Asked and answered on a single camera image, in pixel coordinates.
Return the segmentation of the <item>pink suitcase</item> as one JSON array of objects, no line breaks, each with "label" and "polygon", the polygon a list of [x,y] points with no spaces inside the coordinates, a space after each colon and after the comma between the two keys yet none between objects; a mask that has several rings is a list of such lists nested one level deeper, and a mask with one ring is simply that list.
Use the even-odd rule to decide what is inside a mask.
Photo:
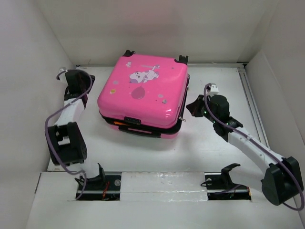
[{"label": "pink suitcase", "polygon": [[97,99],[99,113],[125,133],[175,138],[184,121],[189,80],[188,56],[175,59],[126,50]]}]

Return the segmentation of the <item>orange cloth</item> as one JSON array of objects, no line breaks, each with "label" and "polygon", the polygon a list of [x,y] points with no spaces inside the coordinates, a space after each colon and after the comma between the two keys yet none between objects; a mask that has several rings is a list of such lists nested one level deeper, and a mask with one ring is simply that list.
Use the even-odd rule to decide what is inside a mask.
[{"label": "orange cloth", "polygon": [[128,124],[122,123],[122,122],[113,122],[115,125],[126,125],[128,126]]}]

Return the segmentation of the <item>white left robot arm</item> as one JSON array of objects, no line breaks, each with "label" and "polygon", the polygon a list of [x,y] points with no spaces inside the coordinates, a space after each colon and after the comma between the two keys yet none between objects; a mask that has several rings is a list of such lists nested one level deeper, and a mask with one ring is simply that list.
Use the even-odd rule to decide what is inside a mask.
[{"label": "white left robot arm", "polygon": [[64,79],[67,87],[64,92],[63,108],[50,115],[45,121],[45,136],[51,160],[69,174],[80,175],[76,179],[79,185],[87,183],[85,171],[72,172],[68,166],[83,164],[87,158],[87,147],[77,124],[88,102],[95,76],[83,70],[62,71],[56,76]]}]

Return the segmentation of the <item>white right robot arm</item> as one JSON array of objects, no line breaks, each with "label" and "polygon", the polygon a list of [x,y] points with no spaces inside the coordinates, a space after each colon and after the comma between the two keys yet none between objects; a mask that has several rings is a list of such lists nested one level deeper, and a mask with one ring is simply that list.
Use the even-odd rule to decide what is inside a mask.
[{"label": "white right robot arm", "polygon": [[213,123],[215,132],[226,142],[238,148],[261,170],[258,175],[237,172],[231,164],[223,169],[221,184],[231,188],[235,184],[252,187],[263,193],[273,205],[279,206],[297,195],[301,197],[302,210],[305,205],[304,185],[298,161],[285,158],[253,138],[243,124],[230,116],[229,103],[222,95],[204,96],[186,106],[194,117],[205,117]]}]

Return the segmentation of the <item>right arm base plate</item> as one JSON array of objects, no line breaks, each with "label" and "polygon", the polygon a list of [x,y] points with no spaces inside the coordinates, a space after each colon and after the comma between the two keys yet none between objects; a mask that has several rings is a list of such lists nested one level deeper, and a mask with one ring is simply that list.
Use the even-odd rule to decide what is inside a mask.
[{"label": "right arm base plate", "polygon": [[220,172],[207,172],[204,174],[204,182],[208,200],[252,200],[250,189],[244,185],[232,182],[229,172],[240,164],[233,163]]}]

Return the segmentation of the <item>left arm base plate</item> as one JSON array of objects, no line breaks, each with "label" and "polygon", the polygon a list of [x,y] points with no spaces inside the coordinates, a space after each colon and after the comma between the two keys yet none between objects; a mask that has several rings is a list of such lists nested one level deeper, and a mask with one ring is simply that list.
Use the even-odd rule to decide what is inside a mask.
[{"label": "left arm base plate", "polygon": [[88,178],[83,192],[84,178],[76,178],[78,188],[76,198],[79,201],[119,201],[121,193],[121,173],[108,173],[105,180],[99,176]]}]

